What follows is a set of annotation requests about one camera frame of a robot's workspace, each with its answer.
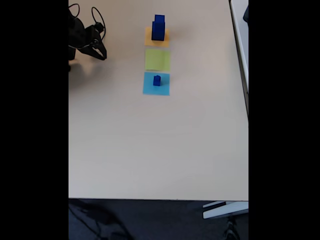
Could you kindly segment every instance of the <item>blue paper square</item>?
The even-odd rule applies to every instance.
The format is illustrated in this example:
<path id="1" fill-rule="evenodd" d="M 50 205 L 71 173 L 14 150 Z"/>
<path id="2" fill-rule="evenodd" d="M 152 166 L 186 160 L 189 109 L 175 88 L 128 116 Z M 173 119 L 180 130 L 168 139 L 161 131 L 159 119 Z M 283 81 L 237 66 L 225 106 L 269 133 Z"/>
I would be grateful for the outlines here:
<path id="1" fill-rule="evenodd" d="M 161 85 L 154 86 L 154 77 L 161 77 Z M 170 74 L 149 72 L 144 73 L 143 94 L 170 96 Z"/>

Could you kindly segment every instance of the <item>black cable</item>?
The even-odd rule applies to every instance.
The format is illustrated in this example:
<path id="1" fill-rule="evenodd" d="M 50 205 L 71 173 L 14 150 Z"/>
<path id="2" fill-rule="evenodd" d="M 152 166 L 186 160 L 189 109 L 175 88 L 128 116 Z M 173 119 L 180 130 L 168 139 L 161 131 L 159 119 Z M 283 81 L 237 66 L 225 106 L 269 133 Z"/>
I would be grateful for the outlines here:
<path id="1" fill-rule="evenodd" d="M 101 238 L 100 235 L 98 235 L 98 233 L 96 233 L 96 231 L 94 231 L 91 227 L 88 226 L 88 224 L 85 223 L 85 221 L 83 221 L 79 216 L 77 216 L 70 208 L 69 206 L 69 210 L 72 213 L 72 215 L 78 219 L 83 225 L 85 225 L 91 232 L 93 232 L 98 238 Z"/>
<path id="2" fill-rule="evenodd" d="M 93 20 L 95 21 L 95 23 L 97 23 L 97 21 L 96 21 L 95 16 L 94 16 L 94 9 L 98 12 L 98 14 L 100 15 L 100 17 L 102 19 L 102 22 L 103 22 L 104 33 L 103 33 L 103 37 L 101 38 L 101 41 L 102 41 L 104 39 L 105 35 L 106 35 L 106 24 L 105 24 L 104 18 L 101 16 L 101 13 L 99 12 L 99 10 L 96 7 L 93 6 L 91 8 L 91 13 L 92 13 L 92 17 L 93 17 Z"/>
<path id="3" fill-rule="evenodd" d="M 79 16 L 79 13 L 80 13 L 80 6 L 79 6 L 78 3 L 74 3 L 74 4 L 71 4 L 71 5 L 69 6 L 69 8 L 71 8 L 71 7 L 74 6 L 74 5 L 78 5 L 78 9 L 79 9 L 78 14 L 74 17 L 74 18 L 77 18 L 77 17 Z"/>
<path id="4" fill-rule="evenodd" d="M 101 238 L 101 227 L 100 227 L 100 225 L 99 225 L 99 223 L 98 223 L 97 220 L 95 220 L 95 225 L 96 225 L 96 227 L 98 228 L 98 235 L 99 235 L 99 237 Z"/>

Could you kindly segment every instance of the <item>sticky note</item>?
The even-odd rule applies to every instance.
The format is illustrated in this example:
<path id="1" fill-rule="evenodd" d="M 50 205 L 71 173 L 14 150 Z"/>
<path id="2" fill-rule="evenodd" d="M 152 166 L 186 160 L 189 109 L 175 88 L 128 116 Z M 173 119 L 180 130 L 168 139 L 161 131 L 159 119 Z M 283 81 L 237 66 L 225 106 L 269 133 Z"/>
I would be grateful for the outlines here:
<path id="1" fill-rule="evenodd" d="M 146 49 L 145 70 L 170 72 L 170 51 L 153 48 Z"/>
<path id="2" fill-rule="evenodd" d="M 156 75 L 161 77 L 160 86 L 154 86 L 154 77 Z M 170 74 L 146 71 L 144 73 L 143 94 L 169 96 Z"/>
<path id="3" fill-rule="evenodd" d="M 168 28 L 164 31 L 164 41 L 153 41 L 151 39 L 152 36 L 152 27 L 147 26 L 145 28 L 145 34 L 144 34 L 144 45 L 145 46 L 155 46 L 155 47 L 163 47 L 168 48 L 169 47 L 169 34 L 170 31 Z"/>

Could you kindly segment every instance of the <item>small blue cube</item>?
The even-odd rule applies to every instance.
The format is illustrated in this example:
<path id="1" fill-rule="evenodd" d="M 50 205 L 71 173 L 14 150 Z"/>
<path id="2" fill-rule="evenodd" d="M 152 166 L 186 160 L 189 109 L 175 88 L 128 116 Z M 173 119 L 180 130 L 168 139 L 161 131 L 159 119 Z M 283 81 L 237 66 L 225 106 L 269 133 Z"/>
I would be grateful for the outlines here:
<path id="1" fill-rule="evenodd" d="M 153 77 L 153 86 L 160 86 L 161 85 L 161 77 L 156 75 Z"/>

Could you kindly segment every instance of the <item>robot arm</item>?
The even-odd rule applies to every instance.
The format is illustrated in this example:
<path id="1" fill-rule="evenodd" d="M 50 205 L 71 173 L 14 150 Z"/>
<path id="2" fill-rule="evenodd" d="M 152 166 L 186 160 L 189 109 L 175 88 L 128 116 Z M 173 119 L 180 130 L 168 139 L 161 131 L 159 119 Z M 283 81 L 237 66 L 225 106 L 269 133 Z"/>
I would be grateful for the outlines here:
<path id="1" fill-rule="evenodd" d="M 102 42 L 105 35 L 103 35 L 102 39 L 100 37 L 100 33 L 106 31 L 105 26 L 94 20 L 94 25 L 85 28 L 81 20 L 73 16 L 70 10 L 68 11 L 68 60 L 75 59 L 76 49 L 96 59 L 105 60 L 107 58 L 107 50 Z"/>

